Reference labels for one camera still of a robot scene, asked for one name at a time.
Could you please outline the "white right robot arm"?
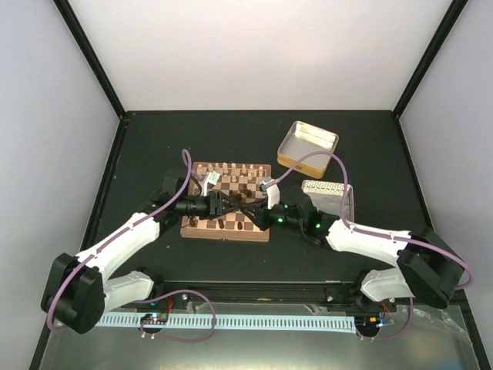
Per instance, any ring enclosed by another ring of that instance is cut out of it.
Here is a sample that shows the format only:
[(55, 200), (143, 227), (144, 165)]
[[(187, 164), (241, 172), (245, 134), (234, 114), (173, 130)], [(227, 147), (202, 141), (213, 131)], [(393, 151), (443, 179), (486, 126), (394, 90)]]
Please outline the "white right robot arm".
[(378, 260), (383, 270), (369, 270), (350, 291), (360, 311), (392, 298), (416, 298), (433, 308), (446, 308), (464, 273), (464, 261), (431, 229), (392, 231), (350, 223), (318, 210), (300, 188), (287, 197), (268, 197), (245, 203), (241, 211), (266, 230), (289, 227), (320, 247)]

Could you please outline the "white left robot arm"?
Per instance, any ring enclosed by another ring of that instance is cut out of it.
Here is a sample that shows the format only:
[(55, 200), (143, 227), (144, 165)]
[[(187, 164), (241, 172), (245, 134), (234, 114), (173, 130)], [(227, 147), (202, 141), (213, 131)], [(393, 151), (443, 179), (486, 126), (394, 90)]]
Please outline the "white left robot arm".
[(245, 197), (209, 190), (191, 195), (191, 173), (171, 169), (162, 187), (116, 231), (72, 256), (60, 254), (52, 263), (42, 296), (50, 330), (62, 327), (84, 334), (107, 312), (131, 303), (160, 306), (166, 290), (162, 278), (144, 267), (122, 277), (114, 273), (145, 246), (174, 227), (181, 217), (215, 220), (240, 211)]

